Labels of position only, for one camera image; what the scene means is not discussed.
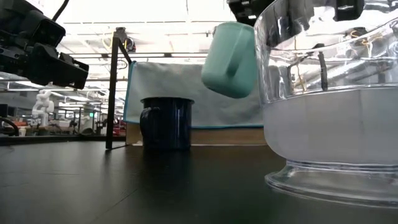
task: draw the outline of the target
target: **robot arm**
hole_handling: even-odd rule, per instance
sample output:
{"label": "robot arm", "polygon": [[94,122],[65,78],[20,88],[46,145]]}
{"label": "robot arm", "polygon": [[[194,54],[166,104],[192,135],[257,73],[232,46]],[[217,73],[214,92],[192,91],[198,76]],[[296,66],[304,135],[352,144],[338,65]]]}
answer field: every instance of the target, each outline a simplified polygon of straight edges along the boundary
{"label": "robot arm", "polygon": [[33,118],[42,117],[42,126],[46,126],[49,121],[49,114],[54,112],[54,102],[50,101],[51,91],[40,90],[36,96],[36,104],[32,109]]}
{"label": "robot arm", "polygon": [[51,20],[25,0],[0,0],[0,72],[43,86],[84,88],[89,66],[56,50],[66,31],[55,19],[67,3]]}
{"label": "robot arm", "polygon": [[81,125],[81,126],[85,125],[85,123],[86,123],[87,121],[89,121],[90,119],[91,119],[90,116],[85,116],[85,117],[83,117],[83,118],[80,120],[80,125]]}

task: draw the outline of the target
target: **clear plastic bowl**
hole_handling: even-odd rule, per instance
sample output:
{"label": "clear plastic bowl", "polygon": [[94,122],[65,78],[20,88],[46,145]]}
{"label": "clear plastic bowl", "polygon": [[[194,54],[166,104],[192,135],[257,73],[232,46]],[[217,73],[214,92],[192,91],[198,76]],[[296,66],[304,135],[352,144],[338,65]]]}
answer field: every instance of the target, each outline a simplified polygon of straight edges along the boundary
{"label": "clear plastic bowl", "polygon": [[398,4],[358,4],[278,0],[254,26],[264,134],[289,160],[398,164]]}

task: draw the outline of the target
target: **table surface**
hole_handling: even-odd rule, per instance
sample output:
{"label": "table surface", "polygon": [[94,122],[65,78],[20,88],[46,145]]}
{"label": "table surface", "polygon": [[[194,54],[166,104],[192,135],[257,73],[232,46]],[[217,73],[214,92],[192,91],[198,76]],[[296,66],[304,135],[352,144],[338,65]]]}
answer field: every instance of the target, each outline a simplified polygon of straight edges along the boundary
{"label": "table surface", "polygon": [[103,142],[0,147],[0,223],[397,223],[394,209],[309,200],[264,181],[268,147],[151,154]]}

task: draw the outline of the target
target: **ceiling light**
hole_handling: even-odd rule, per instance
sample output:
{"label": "ceiling light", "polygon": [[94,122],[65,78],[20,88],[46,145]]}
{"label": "ceiling light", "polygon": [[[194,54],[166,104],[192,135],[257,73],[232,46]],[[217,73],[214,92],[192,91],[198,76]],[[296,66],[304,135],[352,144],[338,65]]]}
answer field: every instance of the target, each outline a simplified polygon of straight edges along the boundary
{"label": "ceiling light", "polygon": [[51,93],[51,94],[53,94],[54,96],[65,97],[64,95],[59,94],[59,93]]}

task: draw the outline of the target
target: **metal pole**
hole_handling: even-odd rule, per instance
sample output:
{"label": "metal pole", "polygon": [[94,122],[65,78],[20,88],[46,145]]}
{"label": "metal pole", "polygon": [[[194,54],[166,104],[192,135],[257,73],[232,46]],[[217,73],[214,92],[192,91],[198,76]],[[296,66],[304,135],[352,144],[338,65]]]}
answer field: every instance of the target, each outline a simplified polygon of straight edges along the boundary
{"label": "metal pole", "polygon": [[101,121],[102,122],[102,119],[101,119],[101,108],[102,108],[102,102],[99,104],[99,112],[98,112],[98,119],[97,119],[97,121]]}
{"label": "metal pole", "polygon": [[95,123],[95,111],[93,111],[93,132],[94,132],[94,123]]}
{"label": "metal pole", "polygon": [[81,121],[81,108],[79,108],[79,124],[78,124],[78,128],[77,131],[80,133],[80,121]]}
{"label": "metal pole", "polygon": [[108,127],[106,127],[106,149],[112,149],[114,102],[116,96],[116,79],[118,77],[119,37],[113,36],[111,57],[111,81],[109,82]]}

